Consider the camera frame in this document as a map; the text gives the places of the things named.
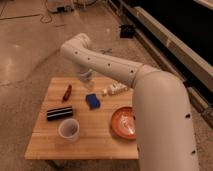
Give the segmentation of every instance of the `table leg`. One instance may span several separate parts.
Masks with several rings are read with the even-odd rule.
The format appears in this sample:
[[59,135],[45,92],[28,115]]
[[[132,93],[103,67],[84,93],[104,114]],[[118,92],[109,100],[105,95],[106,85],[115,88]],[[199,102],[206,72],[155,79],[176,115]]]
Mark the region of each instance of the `table leg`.
[[58,166],[53,160],[45,160],[45,162],[55,170],[62,170],[62,168]]

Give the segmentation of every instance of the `orange bowl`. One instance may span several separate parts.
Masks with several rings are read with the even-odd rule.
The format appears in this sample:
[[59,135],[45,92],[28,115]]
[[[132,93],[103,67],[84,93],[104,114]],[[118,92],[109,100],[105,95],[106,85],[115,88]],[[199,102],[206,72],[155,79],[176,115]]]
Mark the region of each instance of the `orange bowl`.
[[117,109],[112,115],[111,127],[122,138],[136,139],[132,107]]

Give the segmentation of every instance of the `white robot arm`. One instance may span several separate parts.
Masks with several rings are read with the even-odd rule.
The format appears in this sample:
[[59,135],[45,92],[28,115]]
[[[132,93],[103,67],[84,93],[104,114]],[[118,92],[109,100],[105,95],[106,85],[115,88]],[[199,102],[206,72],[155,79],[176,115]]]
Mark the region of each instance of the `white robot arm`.
[[93,52],[86,34],[61,47],[80,80],[93,69],[134,89],[133,111],[141,171],[199,171],[189,98],[174,75]]

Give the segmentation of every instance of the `tiled floor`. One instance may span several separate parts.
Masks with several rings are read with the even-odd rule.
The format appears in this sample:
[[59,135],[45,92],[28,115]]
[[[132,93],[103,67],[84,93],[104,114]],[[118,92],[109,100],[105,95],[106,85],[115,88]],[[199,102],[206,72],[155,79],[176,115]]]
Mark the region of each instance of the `tiled floor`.
[[[8,1],[1,18],[46,14],[44,0]],[[60,56],[61,44],[84,32],[97,52],[112,48],[112,55],[157,66],[135,39],[119,38],[119,20],[102,3],[54,14],[42,24],[40,16],[0,20],[0,170],[51,170],[42,161],[26,161],[24,153],[49,81],[73,76],[72,63]],[[213,170],[213,134],[193,109],[202,171]],[[67,170],[139,170],[137,161],[95,160],[63,162]]]

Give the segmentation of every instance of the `red marker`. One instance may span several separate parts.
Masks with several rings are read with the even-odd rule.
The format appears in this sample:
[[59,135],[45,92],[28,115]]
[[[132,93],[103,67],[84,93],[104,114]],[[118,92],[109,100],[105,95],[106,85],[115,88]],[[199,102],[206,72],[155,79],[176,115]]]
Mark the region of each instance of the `red marker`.
[[72,92],[72,86],[69,85],[68,88],[67,88],[67,91],[65,92],[65,94],[63,96],[62,102],[66,102],[67,100],[69,100],[71,92]]

